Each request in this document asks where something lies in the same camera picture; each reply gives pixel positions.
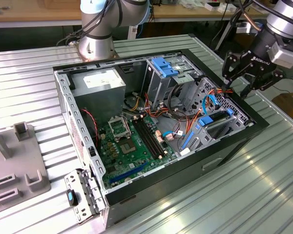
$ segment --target gray plastic holder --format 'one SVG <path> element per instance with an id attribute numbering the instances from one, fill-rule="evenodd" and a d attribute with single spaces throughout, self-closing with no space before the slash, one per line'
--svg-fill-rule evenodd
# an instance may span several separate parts
<path id="1" fill-rule="evenodd" d="M 0 133 L 0 211 L 51 189 L 34 127 L 26 122 Z"/>

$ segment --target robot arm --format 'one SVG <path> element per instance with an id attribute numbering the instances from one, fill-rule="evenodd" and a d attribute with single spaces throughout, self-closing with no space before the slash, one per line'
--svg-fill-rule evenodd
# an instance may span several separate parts
<path id="1" fill-rule="evenodd" d="M 85 60 L 102 60 L 115 54 L 112 29 L 144 23 L 150 5 L 148 0 L 82 0 L 81 11 L 79 53 Z"/>
<path id="2" fill-rule="evenodd" d="M 293 19 L 293 0 L 279 0 L 274 11 Z M 293 24 L 270 13 L 267 24 L 259 30 L 247 51 L 226 55 L 222 70 L 223 91 L 239 76 L 247 74 L 251 77 L 250 84 L 240 94 L 245 98 L 251 90 L 266 90 L 284 78 L 277 65 L 293 67 Z"/>

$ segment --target blue plastic latch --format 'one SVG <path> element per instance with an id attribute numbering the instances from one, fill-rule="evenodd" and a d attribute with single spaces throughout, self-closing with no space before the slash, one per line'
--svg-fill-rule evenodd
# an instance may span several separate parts
<path id="1" fill-rule="evenodd" d="M 209 123 L 213 123 L 214 121 L 211 119 L 211 117 L 205 116 L 205 117 L 200 118 L 198 122 L 203 127 Z"/>
<path id="2" fill-rule="evenodd" d="M 164 77 L 173 77 L 179 74 L 178 71 L 174 70 L 169 62 L 163 58 L 153 58 L 152 62 Z"/>
<path id="3" fill-rule="evenodd" d="M 227 113 L 229 114 L 230 117 L 234 114 L 233 110 L 230 108 L 227 109 Z"/>
<path id="4" fill-rule="evenodd" d="M 185 141 L 185 143 L 182 145 L 181 149 L 185 149 L 185 147 L 187 146 L 187 144 L 189 143 L 191 137 L 194 135 L 194 132 L 191 131 L 190 135 L 188 136 L 187 140 Z"/>
<path id="5" fill-rule="evenodd" d="M 70 200 L 70 201 L 73 200 L 73 194 L 72 194 L 72 192 L 69 192 L 68 193 L 68 200 Z"/>

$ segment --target yellow wire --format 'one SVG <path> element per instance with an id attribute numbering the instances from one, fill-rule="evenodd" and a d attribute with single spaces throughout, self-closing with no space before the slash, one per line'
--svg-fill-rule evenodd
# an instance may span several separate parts
<path id="1" fill-rule="evenodd" d="M 136 105 L 132 108 L 132 109 L 130 109 L 130 111 L 134 111 L 134 110 L 136 110 L 137 108 L 138 108 L 138 104 L 139 104 L 139 97 L 137 97 L 137 102 L 136 102 Z"/>

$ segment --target aluminum work table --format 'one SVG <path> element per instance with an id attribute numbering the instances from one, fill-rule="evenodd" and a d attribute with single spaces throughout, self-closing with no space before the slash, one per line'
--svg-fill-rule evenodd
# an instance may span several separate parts
<path id="1" fill-rule="evenodd" d="M 116 41 L 120 56 L 190 49 L 217 75 L 222 60 L 188 35 Z M 63 177 L 81 167 L 61 115 L 52 66 L 80 62 L 74 47 L 0 53 L 0 131 L 35 127 L 51 190 L 0 212 L 0 233 L 100 233 L 78 226 Z M 243 79 L 233 84 L 240 92 Z M 120 233 L 293 233 L 293 121 L 259 92 L 246 102 L 270 126 L 229 163 L 114 225 Z"/>

